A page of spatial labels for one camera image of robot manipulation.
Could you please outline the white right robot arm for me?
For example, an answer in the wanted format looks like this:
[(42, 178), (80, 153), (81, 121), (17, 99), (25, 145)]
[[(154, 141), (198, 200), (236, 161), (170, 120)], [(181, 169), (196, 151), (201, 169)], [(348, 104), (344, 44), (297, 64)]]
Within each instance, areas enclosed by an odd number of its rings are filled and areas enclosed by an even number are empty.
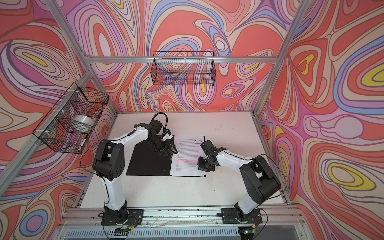
[(200, 143), (200, 147), (205, 156), (199, 157), (198, 170), (209, 173), (214, 172), (216, 167), (227, 167), (241, 175), (247, 191), (235, 203), (231, 213), (222, 212), (224, 221), (233, 219), (240, 223), (248, 222), (255, 210), (282, 188), (279, 178), (264, 157), (236, 155), (226, 148), (215, 147), (210, 140)]

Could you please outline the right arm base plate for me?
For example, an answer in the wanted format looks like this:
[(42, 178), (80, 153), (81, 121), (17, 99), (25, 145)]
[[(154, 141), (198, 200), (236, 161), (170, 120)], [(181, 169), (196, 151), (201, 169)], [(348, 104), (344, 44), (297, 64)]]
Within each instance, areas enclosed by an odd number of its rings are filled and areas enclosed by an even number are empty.
[(255, 208), (250, 213), (244, 214), (240, 209), (222, 208), (217, 213), (217, 217), (222, 218), (224, 224), (253, 224), (259, 225), (263, 222), (260, 210)]

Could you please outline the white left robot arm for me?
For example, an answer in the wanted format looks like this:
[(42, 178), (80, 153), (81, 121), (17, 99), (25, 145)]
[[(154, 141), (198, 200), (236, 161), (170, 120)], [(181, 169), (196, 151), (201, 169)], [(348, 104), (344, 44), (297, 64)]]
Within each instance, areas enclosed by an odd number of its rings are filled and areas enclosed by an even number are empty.
[(129, 218), (127, 201), (122, 193), (121, 175), (125, 169), (125, 152), (137, 144), (149, 144), (154, 153), (161, 156), (177, 154), (174, 136), (164, 125), (155, 119), (150, 123), (140, 123), (125, 135), (114, 140), (103, 140), (99, 143), (93, 161), (93, 170), (101, 178), (107, 202), (105, 203), (103, 219), (121, 225)]

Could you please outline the white and black file folder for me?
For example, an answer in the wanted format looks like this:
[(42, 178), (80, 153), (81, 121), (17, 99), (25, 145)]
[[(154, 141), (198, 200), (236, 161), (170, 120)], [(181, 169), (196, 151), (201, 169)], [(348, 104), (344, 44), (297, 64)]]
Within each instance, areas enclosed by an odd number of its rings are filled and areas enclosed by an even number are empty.
[(145, 142), (136, 145), (128, 164), (127, 176), (174, 177), (170, 175), (173, 154), (155, 153)]

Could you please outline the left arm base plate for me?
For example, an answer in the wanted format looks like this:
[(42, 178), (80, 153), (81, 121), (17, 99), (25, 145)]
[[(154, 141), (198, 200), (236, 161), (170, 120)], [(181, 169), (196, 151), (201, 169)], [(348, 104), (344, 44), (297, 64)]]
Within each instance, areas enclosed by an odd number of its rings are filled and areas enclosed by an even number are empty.
[(139, 226), (143, 220), (143, 209), (122, 209), (120, 211), (110, 210), (105, 207), (102, 214), (102, 226)]

